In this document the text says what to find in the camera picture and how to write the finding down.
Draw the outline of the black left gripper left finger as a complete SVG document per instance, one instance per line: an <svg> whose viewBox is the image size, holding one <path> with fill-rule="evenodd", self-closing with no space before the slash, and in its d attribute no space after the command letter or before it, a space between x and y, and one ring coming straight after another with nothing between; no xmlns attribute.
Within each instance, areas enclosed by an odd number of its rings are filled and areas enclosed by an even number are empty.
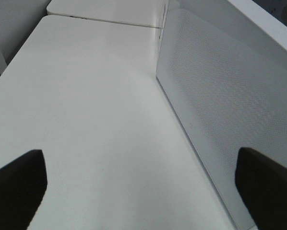
<svg viewBox="0 0 287 230"><path fill-rule="evenodd" d="M0 168L0 230L26 230L48 185L42 150L31 150Z"/></svg>

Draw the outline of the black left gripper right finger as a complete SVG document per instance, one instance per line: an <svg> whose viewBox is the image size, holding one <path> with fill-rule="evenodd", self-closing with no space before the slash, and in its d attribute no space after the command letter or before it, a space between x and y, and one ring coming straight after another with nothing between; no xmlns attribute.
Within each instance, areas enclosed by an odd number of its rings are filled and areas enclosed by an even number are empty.
<svg viewBox="0 0 287 230"><path fill-rule="evenodd" d="M238 152L235 185L260 230L287 230L287 168L260 152Z"/></svg>

